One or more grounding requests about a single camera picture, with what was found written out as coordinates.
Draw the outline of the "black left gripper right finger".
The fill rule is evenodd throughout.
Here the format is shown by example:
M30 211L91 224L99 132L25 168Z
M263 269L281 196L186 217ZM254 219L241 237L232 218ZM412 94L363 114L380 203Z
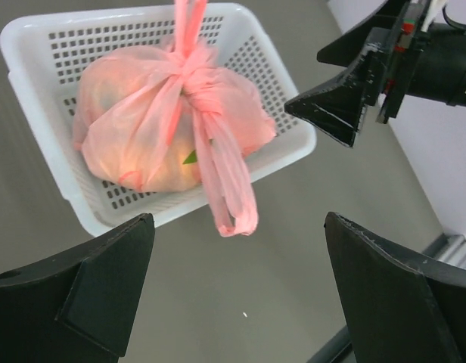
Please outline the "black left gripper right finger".
M358 362L466 362L466 270L338 213L325 238Z

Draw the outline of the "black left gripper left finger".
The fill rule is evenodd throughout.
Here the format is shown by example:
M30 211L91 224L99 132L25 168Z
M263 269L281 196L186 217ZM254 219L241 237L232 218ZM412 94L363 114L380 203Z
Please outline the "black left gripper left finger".
M0 274L0 362L117 362L154 245L151 214Z

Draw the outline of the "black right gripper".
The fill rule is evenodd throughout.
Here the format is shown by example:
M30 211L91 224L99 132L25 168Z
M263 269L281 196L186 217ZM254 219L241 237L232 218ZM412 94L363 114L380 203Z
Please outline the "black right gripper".
M317 53L346 69L287 101L285 113L352 147L379 95L379 123L397 117L407 95L466 107L466 24L449 18L447 4L385 1L374 14L384 25L349 31Z

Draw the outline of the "pink plastic bag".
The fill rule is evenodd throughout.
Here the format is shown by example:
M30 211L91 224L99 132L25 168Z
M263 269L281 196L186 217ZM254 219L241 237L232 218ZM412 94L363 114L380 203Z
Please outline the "pink plastic bag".
M252 234L245 159L275 138L256 86L216 64L200 37L204 1L177 1L163 46L119 48L83 71L73 144L96 177L137 192L202 185L218 232Z

